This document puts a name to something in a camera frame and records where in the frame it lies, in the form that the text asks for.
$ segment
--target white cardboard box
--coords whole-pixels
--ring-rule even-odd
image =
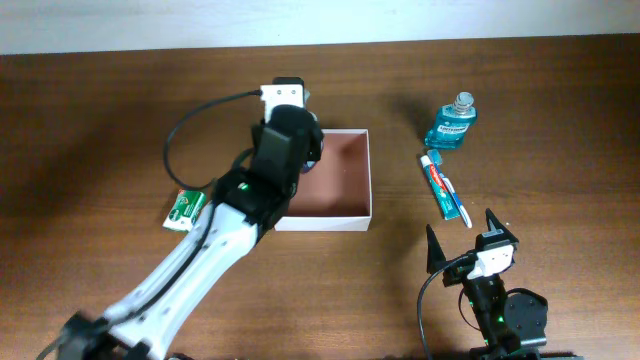
[[[322,130],[322,159],[300,175],[277,231],[366,231],[373,215],[369,132]]]

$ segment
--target mouthwash bottle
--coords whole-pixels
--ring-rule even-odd
[[[433,129],[424,138],[424,144],[434,149],[457,149],[464,141],[464,135],[478,117],[473,106],[473,96],[468,92],[458,94],[453,104],[438,110]]]

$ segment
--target green toothpaste box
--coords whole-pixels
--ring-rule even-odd
[[[162,226],[173,231],[190,231],[206,199],[207,196],[199,191],[180,190]]]

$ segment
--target wooden surface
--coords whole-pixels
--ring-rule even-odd
[[[187,320],[198,359],[422,356],[415,319],[425,225],[473,247],[490,207],[519,237],[507,288],[549,300],[546,351],[640,354],[640,37],[502,39],[0,58],[0,353],[33,358],[77,309],[97,316],[183,235],[161,227],[176,186],[162,142],[187,110],[302,76],[325,128],[368,128],[374,217],[362,233],[269,233]],[[416,163],[437,108],[479,111],[443,154],[474,220],[442,220]],[[212,110],[177,139],[190,182],[250,145],[257,99]],[[483,345],[435,282],[436,352]]]

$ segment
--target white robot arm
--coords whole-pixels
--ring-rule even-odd
[[[194,228],[147,279],[96,321],[74,315],[38,359],[56,348],[59,360],[115,359],[123,352],[126,360],[164,359],[222,274],[286,213],[300,173],[320,160],[323,134],[304,109],[301,79],[276,78],[252,94],[262,95],[265,118],[252,128],[249,168],[233,168],[217,181]]]

